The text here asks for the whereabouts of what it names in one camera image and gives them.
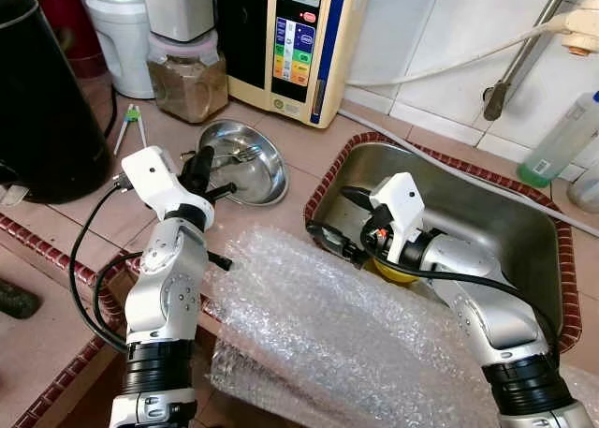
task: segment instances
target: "white tile wall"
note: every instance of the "white tile wall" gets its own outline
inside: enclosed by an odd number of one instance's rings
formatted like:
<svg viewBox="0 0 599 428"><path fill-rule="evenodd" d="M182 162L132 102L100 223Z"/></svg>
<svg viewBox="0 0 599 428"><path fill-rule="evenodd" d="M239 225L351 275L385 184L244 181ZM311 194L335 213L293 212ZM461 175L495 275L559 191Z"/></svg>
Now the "white tile wall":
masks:
<svg viewBox="0 0 599 428"><path fill-rule="evenodd" d="M402 5L406 2L396 1ZM352 77L363 78L366 74L382 79L397 77L402 73L398 65L405 66L406 61L409 62L409 75L494 47L530 28L547 0L432 2L434 6L426 17L412 8L411 13L406 10L407 19L394 22L395 29L387 24L380 30L378 27L382 25L378 22L387 23L387 15L395 8L378 7L373 12L371 5L368 25L365 25L362 34L362 38L370 42L368 49L363 51L366 56L354 63ZM426 25L419 34L417 28L423 20ZM413 29L407 30L405 25L411 25ZM409 51L415 45L410 59ZM396 52L385 57L388 49ZM561 46L559 37L554 37L508 102L503 116L495 123L489 123L480 116L481 94L503 75L513 54L514 49L472 66L407 83L399 91L393 86L370 88L368 91L348 89L346 97L378 111L386 109L388 100L394 99L390 110L393 117L471 145L478 143L481 149L521 161L580 93L599 89L599 60L598 55L590 58L570 55ZM371 63L365 61L369 55L376 60ZM397 63L390 63L388 58L397 60ZM575 179L584 168L596 162L599 162L599 140L592 142L576 158L574 164L564 171L563 177Z"/></svg>

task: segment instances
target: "yellow object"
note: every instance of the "yellow object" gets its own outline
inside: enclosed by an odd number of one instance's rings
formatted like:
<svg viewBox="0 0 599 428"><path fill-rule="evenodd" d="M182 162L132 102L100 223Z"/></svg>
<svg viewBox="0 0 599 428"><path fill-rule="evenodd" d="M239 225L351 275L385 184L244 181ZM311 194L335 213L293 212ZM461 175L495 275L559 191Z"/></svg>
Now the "yellow object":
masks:
<svg viewBox="0 0 599 428"><path fill-rule="evenodd" d="M414 283L418 277L414 275L408 275L407 273L401 273L394 271L390 267L387 267L385 264L381 264L376 259L373 259L373 264L375 269L382 274L386 279L393 281L395 283L400 283L403 285L407 285L410 283Z"/></svg>
<svg viewBox="0 0 599 428"><path fill-rule="evenodd" d="M252 17L250 11L245 26L235 26L235 33L219 30L219 37L225 41L229 94L263 110L326 128L343 98L345 76L366 3L268 0L264 22ZM221 19L229 18L232 12L246 11L245 7L230 5L219 0L219 11L224 12ZM266 44L264 39L245 43L239 35L243 30L265 37ZM262 61L253 64L248 58ZM245 77L248 68L261 69L264 75L258 74L259 80Z"/></svg>

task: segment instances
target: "countertop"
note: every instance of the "countertop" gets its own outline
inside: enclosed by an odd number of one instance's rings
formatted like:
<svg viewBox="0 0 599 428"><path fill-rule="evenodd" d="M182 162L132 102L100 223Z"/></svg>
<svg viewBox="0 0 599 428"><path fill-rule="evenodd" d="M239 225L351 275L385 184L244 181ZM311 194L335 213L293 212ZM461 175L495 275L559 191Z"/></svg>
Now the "countertop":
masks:
<svg viewBox="0 0 599 428"><path fill-rule="evenodd" d="M110 118L110 79L104 76L99 80L83 81L82 89L100 126L104 128ZM131 101L118 97L118 117L109 138L110 146L115 144L120 122ZM180 167L182 161L179 154L196 147L201 126L189 125L168 116L151 100L138 100L136 103L143 116L149 144L168 150ZM344 102L343 107L405 139L506 177L516 178L516 165L508 160L350 102ZM290 173L288 194L274 206L247 207L227 199L217 202L214 226L206 233L210 249L215 253L223 251L227 241L236 239L243 230L254 224L274 226L310 242L303 227L303 206L347 141L353 135L370 131L342 116L337 116L328 129L317 130L237 101L231 101L212 119L235 119L255 127L278 147ZM132 126L125 135L119 159L140 148L139 132ZM116 161L114 171L119 170L119 162ZM110 183L106 183L92 195L67 204L45 206L24 202L14 208L3 208L2 213L68 252L80 225L109 186ZM556 180L551 188L542 192L552 197L565 213L599 228L599 215L586 214L571 204L565 196L566 187L567 182ZM97 271L114 258L120 249L139 251L145 247L154 222L153 212L141 203L134 192L117 194L96 217L78 259ZM583 333L577 345L563 355L563 360L599 375L599 338L595 335L595 327L599 323L599 279L596 277L596 271L599 270L599 241L577 229L573 229L573 232Z"/></svg>

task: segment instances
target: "stainless steel sink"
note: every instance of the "stainless steel sink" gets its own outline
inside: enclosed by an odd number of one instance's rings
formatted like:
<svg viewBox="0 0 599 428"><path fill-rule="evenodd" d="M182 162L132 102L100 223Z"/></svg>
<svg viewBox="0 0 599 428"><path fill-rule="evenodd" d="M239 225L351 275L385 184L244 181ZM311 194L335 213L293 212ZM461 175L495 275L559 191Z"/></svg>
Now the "stainless steel sink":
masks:
<svg viewBox="0 0 599 428"><path fill-rule="evenodd" d="M420 191L427 228L487 247L501 261L506 278L562 326L558 240L551 220L520 203L490 193L389 144L360 144L343 163L321 200L314 220L340 229L359 243L368 212L345 199L345 185L372 189L396 172L410 172Z"/></svg>

